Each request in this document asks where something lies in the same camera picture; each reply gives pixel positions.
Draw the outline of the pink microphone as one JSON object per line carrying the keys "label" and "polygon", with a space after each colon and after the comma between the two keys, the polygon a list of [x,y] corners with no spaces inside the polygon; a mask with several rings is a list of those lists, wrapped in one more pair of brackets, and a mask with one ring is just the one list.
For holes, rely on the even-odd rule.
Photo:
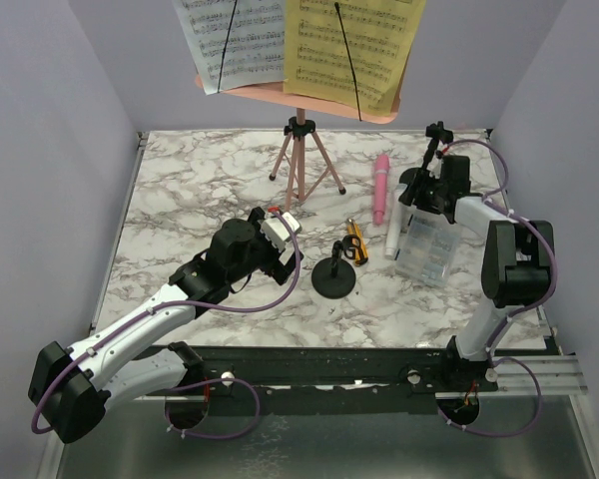
{"label": "pink microphone", "polygon": [[380,226],[383,223],[388,190],[389,157],[379,155],[374,163],[374,191],[373,191],[373,223]]}

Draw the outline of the yellow sheet music page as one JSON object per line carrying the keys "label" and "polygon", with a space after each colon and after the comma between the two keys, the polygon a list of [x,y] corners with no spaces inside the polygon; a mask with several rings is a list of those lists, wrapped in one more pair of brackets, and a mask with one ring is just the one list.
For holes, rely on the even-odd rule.
{"label": "yellow sheet music page", "polygon": [[424,1],[287,3],[284,92],[387,116]]}

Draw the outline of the pink tripod music stand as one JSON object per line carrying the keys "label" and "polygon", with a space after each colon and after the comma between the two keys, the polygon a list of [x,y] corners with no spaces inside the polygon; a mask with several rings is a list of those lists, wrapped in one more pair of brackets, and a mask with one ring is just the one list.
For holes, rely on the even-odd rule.
{"label": "pink tripod music stand", "polygon": [[[288,123],[284,126],[285,138],[269,174],[269,179],[273,181],[277,177],[283,161],[287,161],[289,164],[289,177],[285,198],[286,211],[291,209],[293,200],[296,200],[300,205],[303,204],[328,176],[331,176],[334,180],[338,192],[342,196],[346,194],[346,188],[316,130],[315,122],[306,117],[307,111],[325,113],[343,118],[357,118],[361,122],[385,125],[396,118],[400,104],[398,98],[394,99],[388,115],[364,114],[357,108],[335,101],[285,93],[283,82],[246,85],[226,90],[224,94],[293,107],[296,110],[296,113],[289,118]],[[306,138],[313,140],[324,161],[322,173],[311,186],[308,186],[305,182]]]}

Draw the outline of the black microphone stand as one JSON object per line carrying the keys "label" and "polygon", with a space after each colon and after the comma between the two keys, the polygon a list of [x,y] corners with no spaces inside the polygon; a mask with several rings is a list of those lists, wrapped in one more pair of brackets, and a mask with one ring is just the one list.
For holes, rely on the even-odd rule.
{"label": "black microphone stand", "polygon": [[317,262],[311,272],[311,284],[315,291],[328,299],[349,295],[356,283],[356,273],[350,263],[354,259],[352,236],[336,240],[330,257]]}
{"label": "black microphone stand", "polygon": [[429,174],[428,167],[436,155],[439,145],[448,145],[454,141],[453,132],[446,129],[442,121],[428,125],[425,129],[425,137],[429,138],[429,143],[423,155],[422,164],[418,168],[405,170],[399,177],[400,184],[410,186],[418,174],[427,176]]}

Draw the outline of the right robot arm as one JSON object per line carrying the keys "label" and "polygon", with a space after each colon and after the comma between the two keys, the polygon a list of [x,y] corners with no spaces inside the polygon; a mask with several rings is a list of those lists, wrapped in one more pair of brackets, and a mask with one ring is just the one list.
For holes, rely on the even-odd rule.
{"label": "right robot arm", "polygon": [[425,165],[399,177],[397,201],[461,225],[485,240],[480,281],[482,299],[467,325],[448,342],[439,378],[459,391],[484,369],[520,314],[545,302],[556,287],[553,226],[530,221],[471,189],[470,160],[441,158],[440,175]]}

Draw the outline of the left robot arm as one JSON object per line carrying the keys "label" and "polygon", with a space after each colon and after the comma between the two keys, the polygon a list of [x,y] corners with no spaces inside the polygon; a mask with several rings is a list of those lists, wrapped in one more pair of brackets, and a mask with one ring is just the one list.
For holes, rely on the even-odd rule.
{"label": "left robot arm", "polygon": [[[53,341],[38,353],[28,390],[35,406],[31,430],[55,433],[65,444],[91,432],[114,408],[154,392],[194,392],[205,376],[201,358],[183,343],[147,355],[158,339],[208,310],[253,314],[259,306],[227,306],[235,283],[261,271],[294,290],[300,279],[299,221],[277,208],[224,222],[210,246],[181,265],[144,303],[107,328],[70,346]],[[281,256],[295,248],[287,262]]]}

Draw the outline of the white microphone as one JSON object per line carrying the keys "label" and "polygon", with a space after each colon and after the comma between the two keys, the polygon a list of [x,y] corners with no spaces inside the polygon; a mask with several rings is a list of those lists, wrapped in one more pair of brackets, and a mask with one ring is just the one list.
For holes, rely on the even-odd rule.
{"label": "white microphone", "polygon": [[388,230],[384,245],[384,256],[387,259],[394,260],[397,254],[403,223],[403,214],[406,209],[406,205],[404,205],[399,198],[407,188],[407,184],[398,184],[393,192]]}

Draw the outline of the white sheet music page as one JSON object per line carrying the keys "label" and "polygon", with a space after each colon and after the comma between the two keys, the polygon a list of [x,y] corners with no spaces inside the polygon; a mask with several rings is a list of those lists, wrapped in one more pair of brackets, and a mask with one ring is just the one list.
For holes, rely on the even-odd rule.
{"label": "white sheet music page", "polygon": [[284,78],[284,1],[176,1],[206,94]]}

